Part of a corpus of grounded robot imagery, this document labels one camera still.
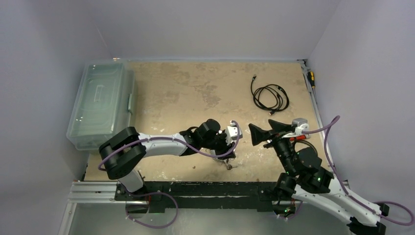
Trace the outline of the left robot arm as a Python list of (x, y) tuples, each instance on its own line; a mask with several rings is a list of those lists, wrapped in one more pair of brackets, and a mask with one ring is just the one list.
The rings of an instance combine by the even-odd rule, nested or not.
[(221, 129), (218, 121), (208, 119), (199, 126), (170, 135), (149, 135), (127, 127), (99, 147), (98, 169), (105, 171), (110, 180), (119, 181), (133, 200), (140, 200), (146, 194), (146, 187), (135, 167), (142, 159), (201, 154), (227, 161), (236, 157), (235, 149), (242, 137), (235, 120)]

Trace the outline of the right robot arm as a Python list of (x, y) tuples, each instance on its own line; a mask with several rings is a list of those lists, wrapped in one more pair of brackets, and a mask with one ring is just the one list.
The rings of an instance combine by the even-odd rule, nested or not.
[(342, 181), (322, 167), (316, 150), (307, 147), (295, 150), (291, 138), (306, 134), (308, 121), (296, 118), (290, 124), (270, 119), (270, 130), (250, 123), (253, 145), (273, 148), (285, 172), (281, 173), (273, 193), (282, 200), (297, 199), (315, 206), (342, 221), (355, 235), (384, 235), (386, 226), (381, 216), (387, 216), (389, 207), (372, 203), (348, 190)]

